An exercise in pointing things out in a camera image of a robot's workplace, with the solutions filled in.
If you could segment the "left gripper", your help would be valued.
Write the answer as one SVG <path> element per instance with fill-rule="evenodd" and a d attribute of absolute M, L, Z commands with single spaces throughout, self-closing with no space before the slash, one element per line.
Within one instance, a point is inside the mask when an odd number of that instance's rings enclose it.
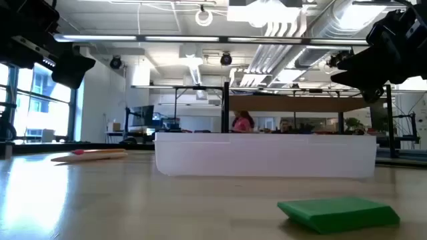
<path fill-rule="evenodd" d="M 57 0 L 0 0 L 0 63 L 33 68 L 51 54 L 49 44 L 57 32 Z M 51 78 L 70 89 L 78 89 L 95 60 L 74 51 L 64 52 Z"/>

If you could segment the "raised wooden shelf board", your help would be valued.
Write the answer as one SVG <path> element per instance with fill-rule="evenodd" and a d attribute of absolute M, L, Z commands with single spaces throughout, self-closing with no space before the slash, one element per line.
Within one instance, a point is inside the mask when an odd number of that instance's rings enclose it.
<path fill-rule="evenodd" d="M 279 95 L 232 95 L 230 111 L 338 113 L 369 107 L 362 98 L 288 97 Z"/>

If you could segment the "clear plastic pencil box base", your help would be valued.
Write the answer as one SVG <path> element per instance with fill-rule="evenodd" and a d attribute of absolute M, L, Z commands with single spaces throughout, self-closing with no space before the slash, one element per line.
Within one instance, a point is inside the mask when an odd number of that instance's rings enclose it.
<path fill-rule="evenodd" d="M 156 133 L 154 143 L 171 176 L 366 178 L 377 152 L 369 135 Z"/>

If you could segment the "black metal stand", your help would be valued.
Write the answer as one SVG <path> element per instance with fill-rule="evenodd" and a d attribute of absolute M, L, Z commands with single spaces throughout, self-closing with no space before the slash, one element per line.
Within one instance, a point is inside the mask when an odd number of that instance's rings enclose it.
<path fill-rule="evenodd" d="M 420 143 L 415 112 L 394 115 L 393 120 L 394 126 L 397 128 L 396 139 L 400 142 L 401 146 L 407 149 L 415 149 L 415 146 Z"/>

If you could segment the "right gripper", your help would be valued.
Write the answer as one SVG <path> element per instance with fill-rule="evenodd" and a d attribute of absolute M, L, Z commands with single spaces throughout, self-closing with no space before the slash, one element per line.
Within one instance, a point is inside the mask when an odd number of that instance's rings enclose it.
<path fill-rule="evenodd" d="M 345 72 L 332 75 L 332 82 L 356 88 L 365 102 L 375 103 L 388 81 L 427 80 L 427 7 L 388 12 L 373 24 L 366 41 L 369 48 L 337 64 Z"/>

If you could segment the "potted office plant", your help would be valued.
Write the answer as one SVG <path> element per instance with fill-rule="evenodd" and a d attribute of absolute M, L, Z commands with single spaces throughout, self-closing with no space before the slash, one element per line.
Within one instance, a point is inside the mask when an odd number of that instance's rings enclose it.
<path fill-rule="evenodd" d="M 344 123 L 346 126 L 346 131 L 354 131 L 363 127 L 363 124 L 360 122 L 360 120 L 354 117 L 345 118 Z"/>

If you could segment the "green rectangular eraser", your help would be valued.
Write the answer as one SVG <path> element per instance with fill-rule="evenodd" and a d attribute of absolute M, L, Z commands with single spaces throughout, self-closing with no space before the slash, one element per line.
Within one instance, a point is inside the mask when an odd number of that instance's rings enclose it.
<path fill-rule="evenodd" d="M 323 235 L 400 223 L 391 206 L 359 197 L 282 201 L 277 206 L 290 221 Z"/>

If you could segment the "orange pencil with pink eraser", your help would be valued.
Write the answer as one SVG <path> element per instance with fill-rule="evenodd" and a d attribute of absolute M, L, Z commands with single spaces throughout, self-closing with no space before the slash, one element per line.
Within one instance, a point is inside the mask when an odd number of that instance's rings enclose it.
<path fill-rule="evenodd" d="M 74 155 L 82 155 L 86 153 L 122 153 L 125 149 L 77 149 L 72 151 Z"/>

